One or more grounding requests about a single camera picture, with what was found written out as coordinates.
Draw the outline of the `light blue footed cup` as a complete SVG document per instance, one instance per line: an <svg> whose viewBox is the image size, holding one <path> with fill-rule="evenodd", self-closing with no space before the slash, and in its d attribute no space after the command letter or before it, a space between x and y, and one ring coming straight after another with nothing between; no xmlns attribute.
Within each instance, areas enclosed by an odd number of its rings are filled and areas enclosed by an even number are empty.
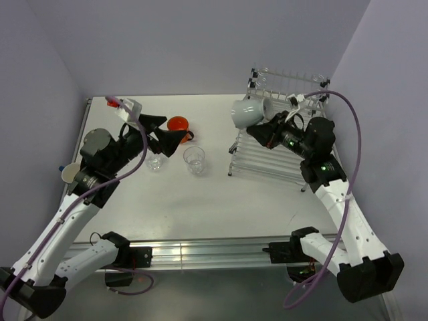
<svg viewBox="0 0 428 321"><path fill-rule="evenodd" d="M269 98L236 100L231 107L231 119L240 130L273 117L273 102Z"/></svg>

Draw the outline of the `patterned white mug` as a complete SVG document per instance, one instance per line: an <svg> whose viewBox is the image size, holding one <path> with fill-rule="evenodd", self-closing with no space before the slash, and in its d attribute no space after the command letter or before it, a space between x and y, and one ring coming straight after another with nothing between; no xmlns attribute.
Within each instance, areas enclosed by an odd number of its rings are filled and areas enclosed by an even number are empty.
<svg viewBox="0 0 428 321"><path fill-rule="evenodd" d="M277 99L278 98L278 93L272 88L257 87L255 92L260 97L267 97L267 98L271 98L271 99Z"/></svg>

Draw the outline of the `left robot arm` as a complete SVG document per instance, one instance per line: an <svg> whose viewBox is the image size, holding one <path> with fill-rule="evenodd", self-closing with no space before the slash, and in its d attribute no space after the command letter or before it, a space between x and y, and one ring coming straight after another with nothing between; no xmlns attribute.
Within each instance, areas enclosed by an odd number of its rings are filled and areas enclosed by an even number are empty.
<svg viewBox="0 0 428 321"><path fill-rule="evenodd" d="M131 160L151 150L170 157L186 130L163 130L164 116L141 114L139 129L123 124L118 139L103 128L89 131L80 149L82 160L58 212L26 252L11 267L1 268L5 295L38 318L51 316L66 294L94 271L130 263L130 242L108 232L86 251L65 260L65 254L86 224L107 204L120 181L116 175Z"/></svg>

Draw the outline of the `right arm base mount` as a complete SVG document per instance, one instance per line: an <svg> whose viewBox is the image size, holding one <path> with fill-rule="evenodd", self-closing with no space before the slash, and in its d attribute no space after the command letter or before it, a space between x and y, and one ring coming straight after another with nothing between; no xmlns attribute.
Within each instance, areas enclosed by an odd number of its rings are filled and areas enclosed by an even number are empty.
<svg viewBox="0 0 428 321"><path fill-rule="evenodd" d="M318 232L319 231L314 227L297 229L292 232L288 241L271 242L267 247L263 248L262 251L270 255L270 261L272 264L298 262L307 263L308 265L300 271L298 271L296 267L287 268L290 279L293 282L301 284L317 274L317 260L303 252L300 240L309 234Z"/></svg>

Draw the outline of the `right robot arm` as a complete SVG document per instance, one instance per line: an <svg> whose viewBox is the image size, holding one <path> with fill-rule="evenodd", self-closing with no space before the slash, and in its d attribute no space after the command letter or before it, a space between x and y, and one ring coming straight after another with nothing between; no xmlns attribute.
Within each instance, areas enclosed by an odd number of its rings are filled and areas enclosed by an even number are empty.
<svg viewBox="0 0 428 321"><path fill-rule="evenodd" d="M302 157L302 176L338 229L334 242L314 227L293 231L290 255L298 261L311 257L320 262L324 271L336 277L349 302L390 292L405 263L376 236L353 197L352 179L332 153L335 124L313 117L305 128L299 128L286 116L287 112L278 113L269 122L246 131L268 149L282 145Z"/></svg>

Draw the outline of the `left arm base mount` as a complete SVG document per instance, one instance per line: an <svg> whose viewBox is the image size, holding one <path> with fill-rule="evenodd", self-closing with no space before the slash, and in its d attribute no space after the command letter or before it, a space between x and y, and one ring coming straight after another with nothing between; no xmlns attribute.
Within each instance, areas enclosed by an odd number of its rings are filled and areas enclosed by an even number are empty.
<svg viewBox="0 0 428 321"><path fill-rule="evenodd" d="M111 268L124 268L136 270L137 268L149 268L152 260L152 247L129 247L125 252L119 253L119 258L113 263L107 265ZM136 274L131 272L113 272L104 273L104 283L110 288L124 288L131 285L136 279Z"/></svg>

